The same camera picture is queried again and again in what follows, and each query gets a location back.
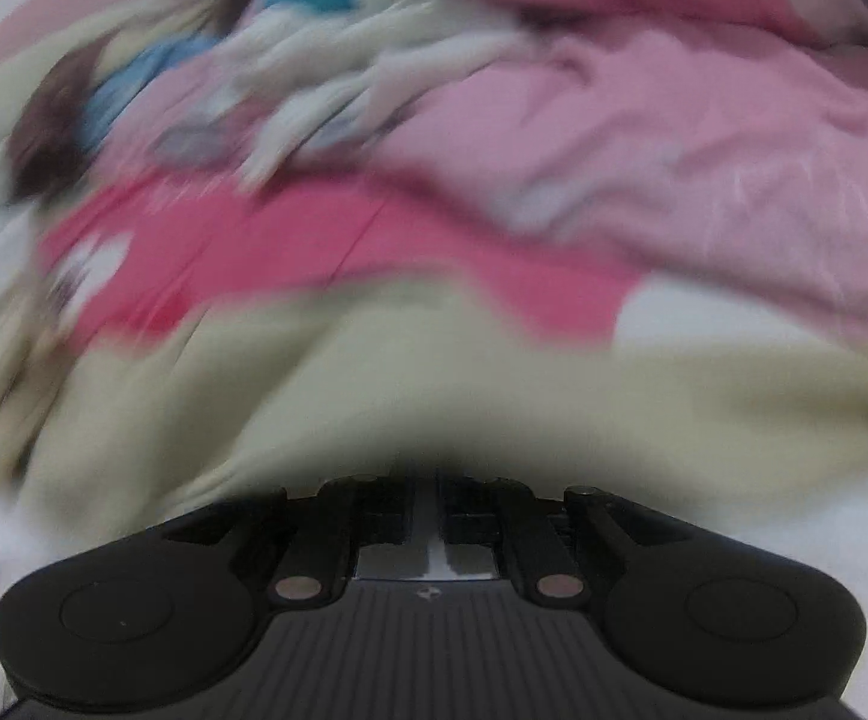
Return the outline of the dark brown garment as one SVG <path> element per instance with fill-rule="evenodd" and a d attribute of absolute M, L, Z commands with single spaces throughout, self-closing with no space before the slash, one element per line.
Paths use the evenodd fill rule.
<path fill-rule="evenodd" d="M 22 109 L 7 138 L 13 193 L 19 199 L 55 193 L 73 185 L 98 153 L 76 143 L 87 96 L 159 39 L 204 34 L 221 41 L 253 0 L 201 0 L 164 13 L 136 16 L 63 55 Z"/>

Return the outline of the light pink quilt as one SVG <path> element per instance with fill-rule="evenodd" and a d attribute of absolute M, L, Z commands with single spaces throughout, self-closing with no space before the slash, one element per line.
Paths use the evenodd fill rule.
<path fill-rule="evenodd" d="M 278 172 L 358 167 L 512 236 L 616 247 L 868 332 L 868 49 L 669 18 L 530 31 L 530 59 L 432 89 L 367 140 L 328 122 Z M 126 107 L 98 177 L 237 177 L 276 104 L 232 89 L 221 44 Z"/>

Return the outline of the crumpled white cloth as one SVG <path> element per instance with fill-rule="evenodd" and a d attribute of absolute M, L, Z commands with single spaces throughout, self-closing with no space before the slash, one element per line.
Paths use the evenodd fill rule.
<path fill-rule="evenodd" d="M 422 94 L 536 49 L 520 18 L 488 0 L 352 0 L 338 15 L 269 7 L 219 47 L 232 89 L 276 104 L 240 187 L 262 187 L 328 122 L 367 140 Z"/>

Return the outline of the pink magenta floral bed blanket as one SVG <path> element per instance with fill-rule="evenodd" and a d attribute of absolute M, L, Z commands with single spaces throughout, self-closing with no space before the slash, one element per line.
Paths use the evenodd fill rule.
<path fill-rule="evenodd" d="M 48 223 L 0 304 L 0 473 L 12 475 L 91 341 L 165 335 L 209 307 L 375 278 L 458 278 L 541 335 L 606 341 L 644 277 L 509 241 L 358 177 L 251 200 L 227 177 L 115 182 Z"/>

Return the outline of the light blue crumpled garment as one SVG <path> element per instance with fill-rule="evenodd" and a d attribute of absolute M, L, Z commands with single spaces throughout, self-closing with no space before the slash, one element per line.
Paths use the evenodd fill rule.
<path fill-rule="evenodd" d="M 87 96 L 77 124 L 77 146 L 84 153 L 94 154 L 109 135 L 116 119 L 157 76 L 205 54 L 217 43 L 217 37 L 191 34 L 164 37 L 141 50 Z"/>

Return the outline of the beige zip hoodie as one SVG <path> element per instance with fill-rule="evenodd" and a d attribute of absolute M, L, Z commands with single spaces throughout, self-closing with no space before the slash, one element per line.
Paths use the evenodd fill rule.
<path fill-rule="evenodd" d="M 352 280 L 89 332 L 0 305 L 0 500 L 68 548 L 393 466 L 596 484 L 816 559 L 868 614 L 868 346 L 567 343 L 450 281 Z M 868 650 L 850 684 L 868 715 Z"/>

